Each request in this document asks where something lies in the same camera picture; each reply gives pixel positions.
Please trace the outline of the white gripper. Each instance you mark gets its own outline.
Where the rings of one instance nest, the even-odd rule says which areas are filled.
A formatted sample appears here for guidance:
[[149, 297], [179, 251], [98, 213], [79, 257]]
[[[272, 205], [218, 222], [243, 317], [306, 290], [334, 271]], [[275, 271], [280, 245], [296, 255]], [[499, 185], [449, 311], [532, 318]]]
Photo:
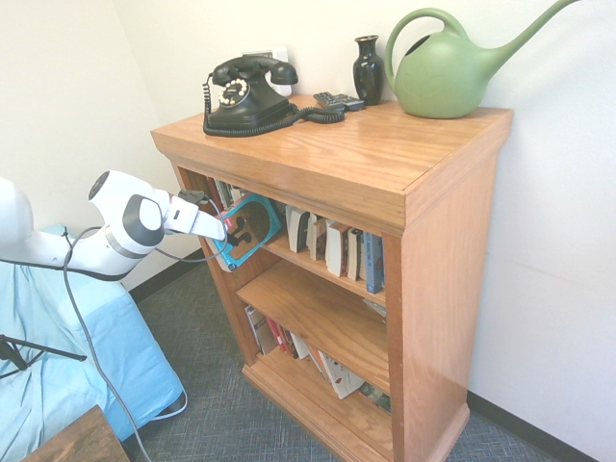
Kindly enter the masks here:
[[233, 220], [223, 218], [222, 223], [219, 218], [201, 211], [199, 203], [206, 198], [206, 193], [201, 191], [181, 191], [172, 195], [164, 214], [166, 231], [224, 240], [226, 231], [233, 227]]

